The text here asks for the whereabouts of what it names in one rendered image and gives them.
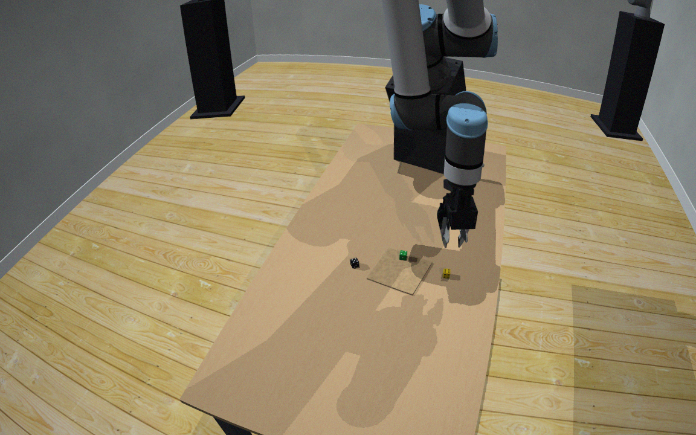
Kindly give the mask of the tan textured mat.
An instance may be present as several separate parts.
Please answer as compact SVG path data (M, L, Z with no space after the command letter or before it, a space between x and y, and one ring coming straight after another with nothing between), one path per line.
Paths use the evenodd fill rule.
M389 288L413 295L432 262L408 254L399 259L400 251L389 248L367 279Z

